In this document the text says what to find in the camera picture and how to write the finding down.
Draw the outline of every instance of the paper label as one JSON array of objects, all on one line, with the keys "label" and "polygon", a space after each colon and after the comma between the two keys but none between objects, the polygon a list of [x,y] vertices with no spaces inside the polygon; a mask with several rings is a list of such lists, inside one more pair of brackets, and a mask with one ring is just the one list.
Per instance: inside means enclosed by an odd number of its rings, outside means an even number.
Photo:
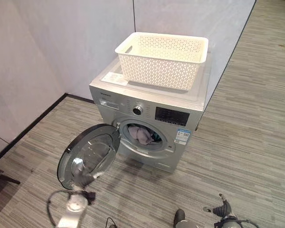
[{"label": "paper label", "polygon": [[174,142],[182,145],[186,145],[189,140],[191,131],[185,129],[178,129]]},{"label": "paper label", "polygon": [[113,84],[117,84],[117,85],[121,85],[121,86],[124,86],[124,85],[126,86],[128,84],[128,81],[125,80],[124,75],[118,74],[118,73],[113,73],[113,72],[107,73],[101,79],[101,81],[109,82],[109,83],[113,83]]}]

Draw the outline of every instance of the digital display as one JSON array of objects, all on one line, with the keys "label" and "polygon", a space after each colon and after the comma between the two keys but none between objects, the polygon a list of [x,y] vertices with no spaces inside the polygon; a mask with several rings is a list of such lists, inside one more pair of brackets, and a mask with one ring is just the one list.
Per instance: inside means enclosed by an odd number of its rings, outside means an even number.
[{"label": "digital display", "polygon": [[175,111],[167,108],[156,107],[155,119],[166,123],[186,126],[189,113]]}]

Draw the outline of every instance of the white laundry basket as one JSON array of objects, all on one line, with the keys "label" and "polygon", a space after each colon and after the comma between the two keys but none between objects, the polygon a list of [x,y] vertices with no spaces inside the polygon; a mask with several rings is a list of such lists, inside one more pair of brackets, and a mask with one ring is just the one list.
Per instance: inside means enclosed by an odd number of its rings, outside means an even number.
[{"label": "white laundry basket", "polygon": [[207,38],[135,32],[115,52],[127,80],[190,90],[207,50]]}]

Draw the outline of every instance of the open door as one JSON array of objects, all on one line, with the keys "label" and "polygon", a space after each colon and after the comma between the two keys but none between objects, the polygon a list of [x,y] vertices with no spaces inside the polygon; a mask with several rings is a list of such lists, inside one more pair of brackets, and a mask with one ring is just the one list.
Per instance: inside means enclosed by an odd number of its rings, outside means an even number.
[{"label": "open door", "polygon": [[73,189],[74,174],[78,170],[96,178],[103,174],[115,160],[119,143],[119,131],[112,125],[102,123],[83,131],[60,158],[57,177],[62,186]]}]

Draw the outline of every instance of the cable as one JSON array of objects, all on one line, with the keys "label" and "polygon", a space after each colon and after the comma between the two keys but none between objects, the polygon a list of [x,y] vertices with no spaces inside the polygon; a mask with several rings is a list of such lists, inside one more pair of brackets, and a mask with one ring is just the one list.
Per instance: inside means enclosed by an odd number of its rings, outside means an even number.
[{"label": "cable", "polygon": [[54,191],[50,196],[49,198],[47,199],[47,216],[48,216],[48,219],[49,221],[51,222],[52,226],[53,227],[56,227],[56,223],[52,217],[52,214],[51,212],[49,211],[49,206],[51,204],[51,198],[56,194],[56,193],[60,193],[60,192],[65,192],[65,193],[68,193],[68,195],[70,196],[71,194],[74,193],[74,191],[70,191],[70,190],[58,190],[58,191]]},{"label": "cable", "polygon": [[111,217],[108,217],[108,218],[106,219],[105,228],[107,228],[107,226],[108,226],[108,221],[109,221],[109,219],[114,223],[114,226],[115,226],[116,228],[118,228],[118,227],[116,226],[114,220],[113,220]]}]

